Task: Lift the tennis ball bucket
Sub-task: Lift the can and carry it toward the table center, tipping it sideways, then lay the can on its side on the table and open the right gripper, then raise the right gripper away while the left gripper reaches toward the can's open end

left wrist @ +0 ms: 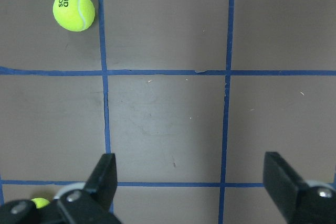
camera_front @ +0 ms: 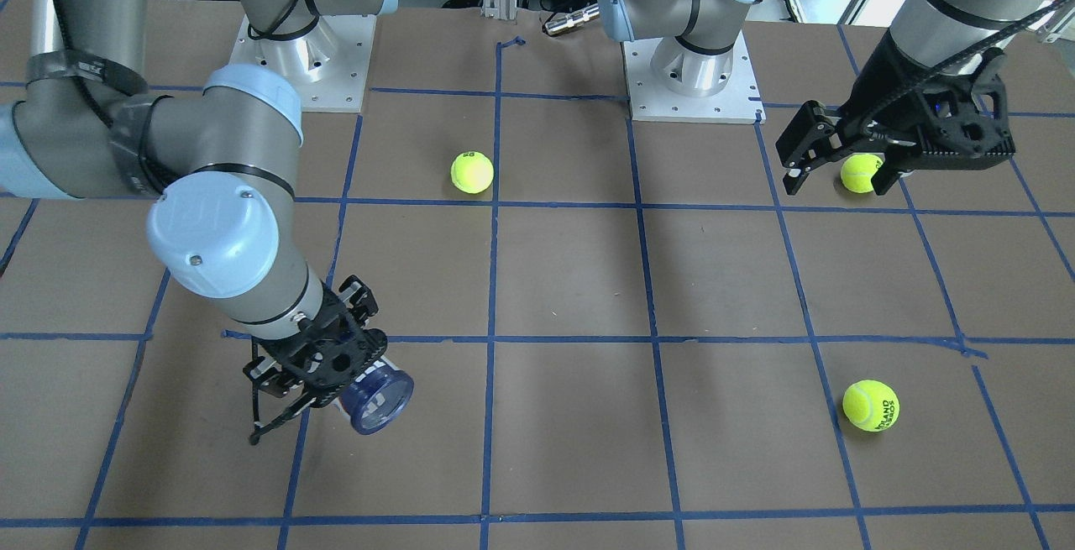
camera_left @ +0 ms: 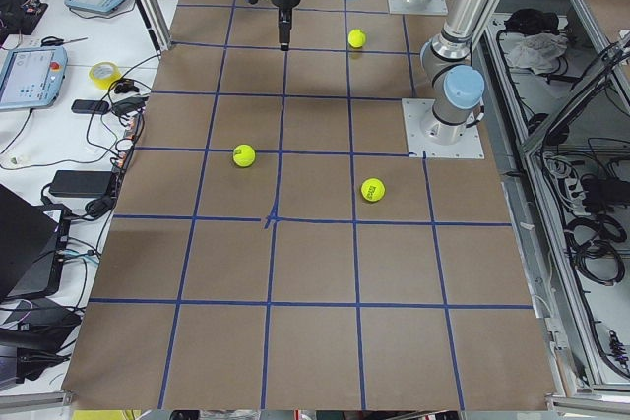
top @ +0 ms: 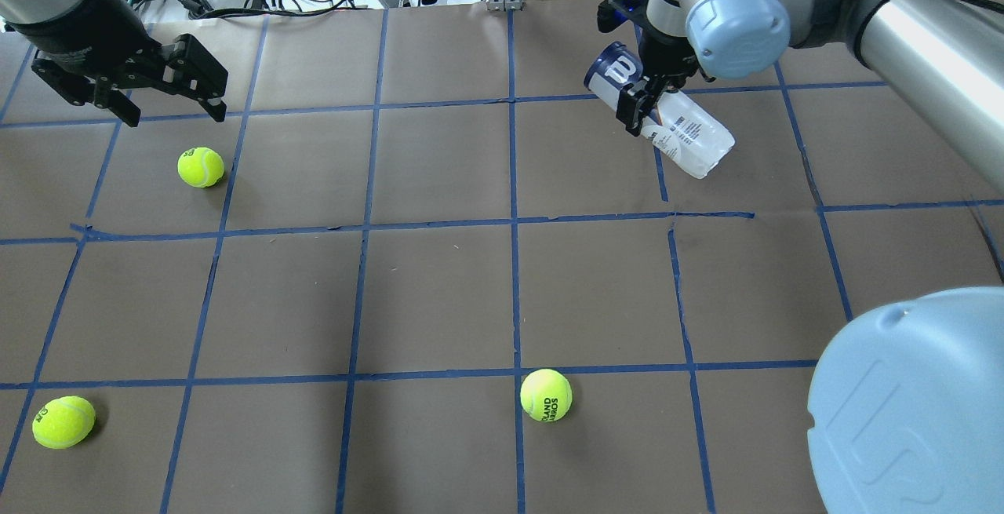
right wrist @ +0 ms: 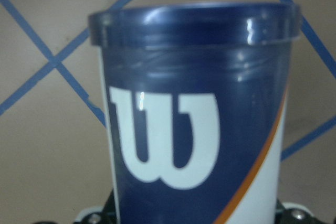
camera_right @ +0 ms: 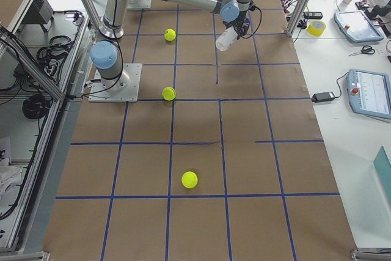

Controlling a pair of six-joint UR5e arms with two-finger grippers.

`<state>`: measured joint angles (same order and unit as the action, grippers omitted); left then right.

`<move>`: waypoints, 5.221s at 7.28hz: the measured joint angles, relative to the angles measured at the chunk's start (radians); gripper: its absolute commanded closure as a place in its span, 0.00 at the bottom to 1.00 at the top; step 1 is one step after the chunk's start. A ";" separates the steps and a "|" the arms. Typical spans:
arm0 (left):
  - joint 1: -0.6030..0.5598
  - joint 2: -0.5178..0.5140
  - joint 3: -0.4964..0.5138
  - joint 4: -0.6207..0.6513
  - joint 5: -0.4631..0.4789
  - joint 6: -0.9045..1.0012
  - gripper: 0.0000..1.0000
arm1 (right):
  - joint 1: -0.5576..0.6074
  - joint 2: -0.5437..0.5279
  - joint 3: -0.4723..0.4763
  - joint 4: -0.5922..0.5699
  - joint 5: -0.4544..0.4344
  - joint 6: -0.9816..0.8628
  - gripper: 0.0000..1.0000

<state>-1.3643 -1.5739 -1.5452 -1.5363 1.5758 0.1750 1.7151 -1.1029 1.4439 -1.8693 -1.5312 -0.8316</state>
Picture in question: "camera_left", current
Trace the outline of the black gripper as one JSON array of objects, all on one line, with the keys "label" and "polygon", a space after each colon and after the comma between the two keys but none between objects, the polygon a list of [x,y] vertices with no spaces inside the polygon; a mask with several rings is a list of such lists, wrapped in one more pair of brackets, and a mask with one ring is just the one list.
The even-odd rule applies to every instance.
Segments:
[{"label": "black gripper", "polygon": [[300,0],[272,0],[278,8],[279,45],[281,51],[289,51],[290,36],[292,30],[292,10],[300,3]]}]

